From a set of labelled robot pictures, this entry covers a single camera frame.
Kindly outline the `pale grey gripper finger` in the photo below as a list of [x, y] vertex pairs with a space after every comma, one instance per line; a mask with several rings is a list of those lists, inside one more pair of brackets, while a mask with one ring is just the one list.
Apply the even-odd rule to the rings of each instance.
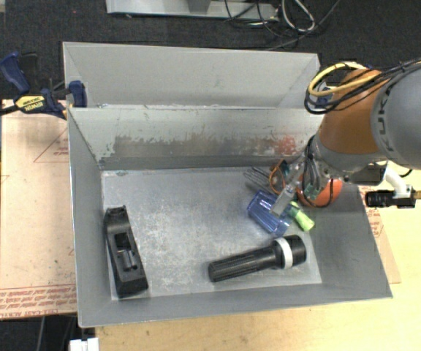
[[281, 191], [281, 193], [279, 194], [279, 196], [277, 197], [276, 201], [270, 209], [272, 215], [274, 215], [275, 217], [282, 217], [286, 208], [291, 204], [294, 196], [295, 188], [293, 186], [286, 186]]

